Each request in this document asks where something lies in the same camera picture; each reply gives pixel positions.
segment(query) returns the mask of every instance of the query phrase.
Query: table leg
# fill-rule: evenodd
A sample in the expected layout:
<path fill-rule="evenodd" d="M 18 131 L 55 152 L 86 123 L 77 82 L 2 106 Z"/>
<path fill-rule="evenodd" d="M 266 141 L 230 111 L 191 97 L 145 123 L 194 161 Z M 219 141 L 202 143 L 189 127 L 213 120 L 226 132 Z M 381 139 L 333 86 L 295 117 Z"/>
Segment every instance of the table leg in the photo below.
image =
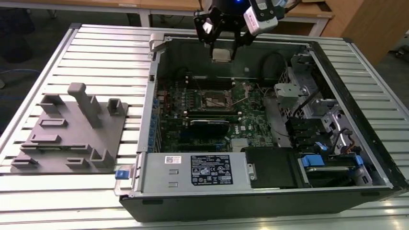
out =
<path fill-rule="evenodd" d="M 50 18 L 57 18 L 57 10 L 46 10 Z"/>
<path fill-rule="evenodd" d="M 141 26 L 142 27 L 150 27 L 151 24 L 151 15 L 150 11 L 147 9 L 138 9 L 138 14 L 141 18 Z"/>
<path fill-rule="evenodd" d="M 319 18 L 318 21 L 315 22 L 311 31 L 309 32 L 309 36 L 311 37 L 319 37 L 321 33 L 325 29 L 326 23 L 329 19 L 327 18 Z"/>

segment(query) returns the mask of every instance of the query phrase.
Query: white label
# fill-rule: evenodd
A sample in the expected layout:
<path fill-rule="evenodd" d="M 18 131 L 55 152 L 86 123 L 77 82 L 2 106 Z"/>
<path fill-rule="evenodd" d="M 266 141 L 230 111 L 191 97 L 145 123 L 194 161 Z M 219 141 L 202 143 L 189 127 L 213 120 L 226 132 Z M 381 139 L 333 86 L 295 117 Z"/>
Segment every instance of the white label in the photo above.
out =
<path fill-rule="evenodd" d="M 118 6 L 123 6 L 123 7 L 135 7 L 135 4 L 118 4 Z"/>
<path fill-rule="evenodd" d="M 165 164 L 179 164 L 181 156 L 165 156 Z"/>

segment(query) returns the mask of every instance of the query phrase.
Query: wooden table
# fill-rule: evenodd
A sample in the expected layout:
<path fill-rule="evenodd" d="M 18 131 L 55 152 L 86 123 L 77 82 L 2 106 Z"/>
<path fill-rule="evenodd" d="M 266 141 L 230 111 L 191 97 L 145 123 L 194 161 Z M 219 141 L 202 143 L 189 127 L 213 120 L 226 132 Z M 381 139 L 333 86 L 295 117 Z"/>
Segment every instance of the wooden table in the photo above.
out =
<path fill-rule="evenodd" d="M 199 8 L 197 0 L 8 0 L 0 1 L 0 7 L 137 13 L 142 27 L 150 27 L 153 14 L 193 16 L 193 12 Z M 278 27 L 294 30 L 290 23 L 309 24 L 311 26 L 301 35 L 319 36 L 333 16 L 331 12 L 321 11 L 314 3 L 301 3 L 281 20 L 289 25 L 282 23 Z"/>
<path fill-rule="evenodd" d="M 191 16 L 199 8 L 197 0 L 141 0 L 139 4 L 143 27 L 150 27 L 149 17 L 151 14 Z M 302 35 L 319 36 L 329 19 L 333 17 L 333 12 L 321 11 L 315 3 L 301 3 L 281 21 L 313 24 L 307 34 Z"/>

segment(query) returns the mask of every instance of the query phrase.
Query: barcode sticker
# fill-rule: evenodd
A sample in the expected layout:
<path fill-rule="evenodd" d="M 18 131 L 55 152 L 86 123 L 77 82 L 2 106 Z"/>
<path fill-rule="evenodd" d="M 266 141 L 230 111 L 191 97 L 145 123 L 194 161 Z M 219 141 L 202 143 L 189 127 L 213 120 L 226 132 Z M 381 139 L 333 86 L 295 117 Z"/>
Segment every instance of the barcode sticker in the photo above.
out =
<path fill-rule="evenodd" d="M 165 164 L 179 164 L 181 156 L 165 156 Z"/>

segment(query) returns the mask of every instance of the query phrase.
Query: motherboard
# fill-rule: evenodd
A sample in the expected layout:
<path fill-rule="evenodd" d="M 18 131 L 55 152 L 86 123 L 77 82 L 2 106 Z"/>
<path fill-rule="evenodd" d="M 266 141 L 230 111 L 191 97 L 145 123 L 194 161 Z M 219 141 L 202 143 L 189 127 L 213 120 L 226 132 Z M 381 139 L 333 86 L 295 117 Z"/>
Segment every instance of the motherboard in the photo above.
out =
<path fill-rule="evenodd" d="M 274 146 L 263 98 L 247 80 L 187 76 L 158 86 L 161 152 L 235 152 Z"/>

